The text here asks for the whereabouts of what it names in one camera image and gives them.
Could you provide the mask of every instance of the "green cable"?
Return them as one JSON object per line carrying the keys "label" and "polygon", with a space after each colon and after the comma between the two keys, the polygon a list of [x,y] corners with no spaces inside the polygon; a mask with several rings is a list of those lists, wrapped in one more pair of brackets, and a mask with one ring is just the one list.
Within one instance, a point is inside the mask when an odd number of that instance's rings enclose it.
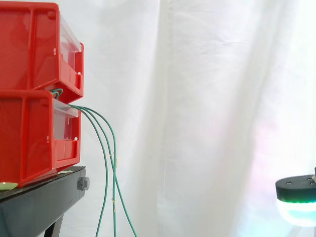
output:
{"label": "green cable", "polygon": [[[86,110],[86,111],[89,110],[89,111],[94,112],[96,115],[98,115],[98,116],[109,126],[109,129],[110,129],[110,131],[111,131],[111,133],[112,133],[112,136],[113,136],[113,143],[114,143],[114,162],[113,162],[113,160],[112,160],[112,156],[110,156],[110,161],[111,161],[111,165],[112,165],[112,169],[113,169],[113,173],[114,173],[114,168],[116,167],[116,165],[114,165],[114,164],[116,164],[116,161],[117,161],[117,159],[116,159],[116,155],[117,155],[117,153],[116,153],[116,139],[115,139],[114,131],[113,131],[113,129],[112,129],[110,123],[109,123],[101,114],[99,114],[99,113],[96,112],[95,110],[90,109],[90,108],[88,108],[88,107],[83,107],[83,106],[81,106],[80,108],[81,108],[81,109],[84,109],[84,110]],[[96,122],[97,122],[98,125],[100,126],[100,128],[101,128],[101,130],[102,130],[104,136],[106,137],[107,144],[108,144],[108,150],[109,150],[109,153],[111,154],[110,143],[108,142],[107,136],[105,135],[105,132],[104,132],[102,126],[100,125],[100,123],[98,122],[98,120],[97,120],[95,117],[94,117],[94,119],[96,120]],[[135,231],[135,229],[134,229],[134,227],[133,227],[133,224],[132,224],[132,222],[131,222],[131,220],[130,220],[130,218],[129,218],[127,209],[126,209],[126,207],[125,207],[124,200],[123,200],[123,197],[122,197],[122,193],[121,193],[120,188],[119,188],[119,182],[118,182],[118,180],[117,180],[117,177],[115,176],[115,179],[113,179],[113,180],[115,180],[115,182],[116,182],[116,185],[117,185],[117,188],[118,188],[119,198],[120,198],[120,200],[121,200],[121,202],[122,202],[122,206],[123,206],[123,209],[124,209],[126,218],[127,218],[128,222],[129,222],[129,225],[130,225],[131,229],[133,230],[133,233],[134,233],[135,237],[137,237],[137,233],[136,233],[136,231]]]}
{"label": "green cable", "polygon": [[53,95],[56,95],[56,99],[58,99],[58,97],[59,97],[59,92],[58,91],[53,91],[53,92],[51,92]]}
{"label": "green cable", "polygon": [[104,200],[103,200],[102,210],[101,210],[101,214],[100,214],[100,218],[99,218],[97,232],[95,234],[95,237],[98,237],[99,231],[100,231],[100,226],[101,226],[101,221],[102,221],[102,217],[103,217],[104,207],[105,207],[105,203],[106,203],[106,199],[107,199],[107,192],[108,192],[108,163],[107,163],[107,159],[106,159],[106,155],[105,155],[105,148],[104,148],[102,139],[100,137],[100,134],[98,132],[98,129],[94,125],[92,119],[86,114],[86,112],[81,107],[75,106],[75,105],[69,105],[69,106],[71,106],[73,108],[76,108],[77,110],[80,110],[89,119],[89,121],[91,122],[95,132],[97,133],[97,136],[99,138],[99,141],[100,141],[100,144],[101,144],[101,147],[102,147],[103,156],[104,156],[106,183],[105,183],[105,191],[104,191]]}
{"label": "green cable", "polygon": [[57,92],[56,99],[58,100],[59,96],[61,96],[61,94],[64,92],[64,90],[62,88],[56,88],[56,89],[50,90],[50,92],[53,94],[55,94],[55,92]]}
{"label": "green cable", "polygon": [[[107,141],[107,145],[108,145],[108,150],[109,150],[109,154],[111,156],[112,152],[111,152],[111,146],[110,146],[110,142],[109,142],[109,139],[108,139],[108,136],[107,134],[105,133],[102,125],[99,123],[98,119],[93,115],[93,113],[91,113],[88,109],[86,109],[85,107],[82,107],[82,106],[78,106],[79,108],[81,108],[82,110],[85,110],[87,113],[89,113],[91,115],[91,117],[93,117],[93,119],[97,122],[97,124],[99,125],[99,127],[101,128],[101,131],[105,137],[105,140]],[[116,218],[116,216],[114,216],[114,213],[115,213],[115,210],[116,210],[116,207],[115,207],[115,201],[113,201],[113,218]],[[117,234],[117,225],[116,225],[116,221],[114,222],[113,221],[113,231],[114,231],[114,237],[116,237],[116,234]]]}

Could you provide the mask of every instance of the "cyan light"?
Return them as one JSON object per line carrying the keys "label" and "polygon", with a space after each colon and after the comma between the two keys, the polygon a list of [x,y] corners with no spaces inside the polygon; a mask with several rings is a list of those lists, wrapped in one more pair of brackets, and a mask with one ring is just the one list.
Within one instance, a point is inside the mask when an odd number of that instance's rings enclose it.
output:
{"label": "cyan light", "polygon": [[284,220],[295,226],[316,226],[316,202],[291,203],[277,200],[278,210]]}

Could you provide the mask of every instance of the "metal bolt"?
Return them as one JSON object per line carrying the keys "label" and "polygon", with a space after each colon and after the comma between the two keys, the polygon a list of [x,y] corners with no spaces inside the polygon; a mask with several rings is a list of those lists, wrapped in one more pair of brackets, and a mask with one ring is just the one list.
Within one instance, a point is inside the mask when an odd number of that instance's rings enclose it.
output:
{"label": "metal bolt", "polygon": [[77,182],[77,189],[81,191],[86,191],[90,187],[90,179],[88,177],[81,177]]}

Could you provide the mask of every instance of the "red plastic drawer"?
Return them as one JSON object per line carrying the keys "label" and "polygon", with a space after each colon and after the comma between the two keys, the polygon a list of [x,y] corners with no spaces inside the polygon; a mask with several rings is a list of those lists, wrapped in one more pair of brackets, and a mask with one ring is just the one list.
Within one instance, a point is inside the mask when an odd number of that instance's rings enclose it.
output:
{"label": "red plastic drawer", "polygon": [[49,91],[0,90],[0,182],[18,187],[80,161],[80,112]]}
{"label": "red plastic drawer", "polygon": [[0,1],[0,89],[54,88],[83,96],[83,45],[57,4]]}

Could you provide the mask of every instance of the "white curtain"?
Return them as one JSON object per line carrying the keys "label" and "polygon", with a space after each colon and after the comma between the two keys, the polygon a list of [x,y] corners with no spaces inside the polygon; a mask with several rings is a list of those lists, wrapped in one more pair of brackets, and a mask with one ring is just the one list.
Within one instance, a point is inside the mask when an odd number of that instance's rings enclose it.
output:
{"label": "white curtain", "polygon": [[[279,216],[275,181],[316,165],[314,0],[57,3],[85,45],[76,104],[116,132],[139,237],[313,236]],[[102,206],[102,150],[82,123],[91,187],[61,237],[94,236]],[[113,236],[111,196],[100,237]],[[118,237],[132,237],[119,199],[117,218]]]}

